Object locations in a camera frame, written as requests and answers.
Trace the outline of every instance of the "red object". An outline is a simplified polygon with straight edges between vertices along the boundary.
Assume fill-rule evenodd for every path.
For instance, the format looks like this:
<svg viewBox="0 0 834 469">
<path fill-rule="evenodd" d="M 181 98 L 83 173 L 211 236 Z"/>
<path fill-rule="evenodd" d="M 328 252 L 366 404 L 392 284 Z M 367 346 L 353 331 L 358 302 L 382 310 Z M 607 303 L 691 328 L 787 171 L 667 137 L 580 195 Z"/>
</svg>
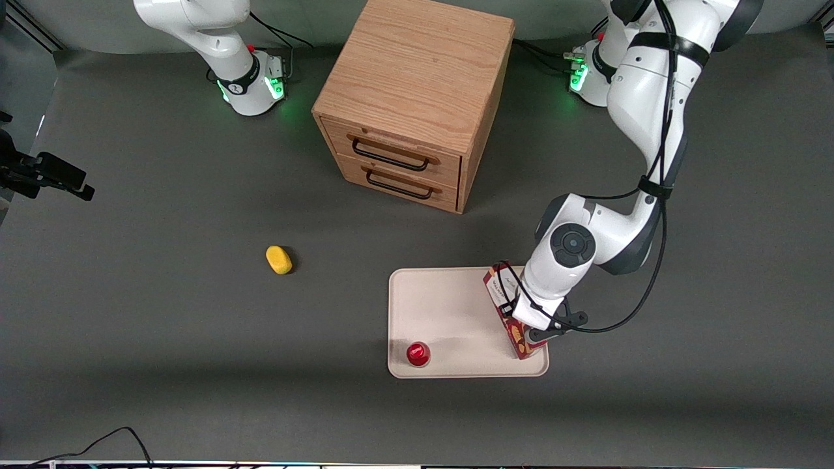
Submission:
<svg viewBox="0 0 834 469">
<path fill-rule="evenodd" d="M 425 366 L 429 363 L 431 358 L 431 351 L 429 346 L 423 342 L 415 342 L 409 345 L 409 349 L 405 352 L 405 356 L 409 359 L 409 363 L 414 366 Z"/>
</svg>

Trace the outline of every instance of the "gray backdrop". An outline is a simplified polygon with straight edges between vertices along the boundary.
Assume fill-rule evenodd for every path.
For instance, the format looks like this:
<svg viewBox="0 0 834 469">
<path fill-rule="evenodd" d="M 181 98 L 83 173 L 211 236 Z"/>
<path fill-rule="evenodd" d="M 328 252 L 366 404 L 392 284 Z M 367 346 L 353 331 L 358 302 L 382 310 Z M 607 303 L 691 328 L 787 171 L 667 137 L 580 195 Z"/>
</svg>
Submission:
<svg viewBox="0 0 834 469">
<path fill-rule="evenodd" d="M 605 16 L 598 0 L 444 0 L 494 13 L 516 22 L 516 37 L 559 38 L 590 31 Z M 757 33 L 770 33 L 805 23 L 826 0 L 766 0 Z M 188 46 L 142 23 L 131 0 L 23 0 L 52 33 L 71 48 L 109 53 L 186 51 Z M 315 44 L 343 43 L 364 0 L 252 0 L 252 11 L 276 28 Z M 245 40 L 278 44 L 257 23 L 237 27 Z"/>
</svg>

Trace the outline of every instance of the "gray table surface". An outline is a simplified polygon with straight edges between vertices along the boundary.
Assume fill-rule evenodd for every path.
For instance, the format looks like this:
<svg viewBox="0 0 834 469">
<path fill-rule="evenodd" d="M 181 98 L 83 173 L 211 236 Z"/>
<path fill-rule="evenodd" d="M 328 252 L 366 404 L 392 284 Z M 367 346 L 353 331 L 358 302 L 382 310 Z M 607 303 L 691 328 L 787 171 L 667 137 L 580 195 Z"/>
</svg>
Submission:
<svg viewBox="0 0 834 469">
<path fill-rule="evenodd" d="M 626 191 L 643 158 L 514 51 L 466 214 L 349 184 L 309 113 L 335 53 L 300 56 L 289 99 L 251 119 L 195 54 L 59 57 L 35 147 L 97 193 L 17 198 L 0 229 L 3 458 L 131 425 L 158 459 L 834 466 L 819 27 L 711 60 L 655 292 L 617 332 L 552 342 L 536 379 L 393 378 L 388 277 L 523 263 L 550 199 Z M 269 245 L 294 274 L 270 271 Z M 610 324 L 649 273 L 594 270 L 572 304 Z M 90 457 L 138 454 L 124 437 Z"/>
</svg>

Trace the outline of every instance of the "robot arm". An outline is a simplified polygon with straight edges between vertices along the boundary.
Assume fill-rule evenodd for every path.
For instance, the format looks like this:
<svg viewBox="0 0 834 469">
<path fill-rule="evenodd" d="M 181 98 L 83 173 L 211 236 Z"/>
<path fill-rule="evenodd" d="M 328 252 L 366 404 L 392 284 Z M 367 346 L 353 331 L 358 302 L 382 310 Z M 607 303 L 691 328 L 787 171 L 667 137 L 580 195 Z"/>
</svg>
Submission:
<svg viewBox="0 0 834 469">
<path fill-rule="evenodd" d="M 606 34 L 605 40 L 629 40 L 629 44 L 627 48 L 620 47 L 625 53 L 611 76 L 610 87 L 607 82 L 597 86 L 606 87 L 611 118 L 645 156 L 646 177 L 630 214 L 620 214 L 576 194 L 563 195 L 550 203 L 536 229 L 537 246 L 521 276 L 520 288 L 526 294 L 517 295 L 513 310 L 517 320 L 537 330 L 559 330 L 561 325 L 553 319 L 555 311 L 591 265 L 622 275 L 639 269 L 645 262 L 661 216 L 661 202 L 649 193 L 656 194 L 655 190 L 648 188 L 660 183 L 661 172 L 665 186 L 671 187 L 675 182 L 686 149 L 684 107 L 721 28 L 734 12 L 728 3 L 733 2 L 666 2 L 676 27 L 677 64 L 671 95 L 672 118 L 662 142 L 663 165 L 657 163 L 657 156 L 666 115 L 670 54 L 661 15 L 653 5 L 648 6 L 641 12 L 638 28 L 626 25 L 623 34 Z M 630 30 L 636 33 L 629 39 Z M 586 81 L 585 86 L 593 87 L 595 83 Z"/>
<path fill-rule="evenodd" d="M 133 0 L 133 6 L 148 26 L 203 57 L 217 75 L 224 99 L 238 113 L 264 113 L 284 97 L 280 58 L 251 53 L 230 29 L 249 17 L 249 0 Z"/>
</svg>

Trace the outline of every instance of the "white tray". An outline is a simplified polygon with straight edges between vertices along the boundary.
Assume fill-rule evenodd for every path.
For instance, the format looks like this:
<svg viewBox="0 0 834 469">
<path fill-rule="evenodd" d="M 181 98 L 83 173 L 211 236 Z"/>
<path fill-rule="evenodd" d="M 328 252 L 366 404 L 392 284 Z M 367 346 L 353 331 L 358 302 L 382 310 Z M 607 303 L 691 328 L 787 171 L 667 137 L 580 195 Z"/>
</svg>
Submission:
<svg viewBox="0 0 834 469">
<path fill-rule="evenodd" d="M 388 370 L 397 378 L 499 378 L 545 374 L 547 345 L 525 360 L 515 354 L 484 287 L 489 267 L 400 269 L 388 281 Z M 431 350 L 418 368 L 412 342 Z"/>
</svg>

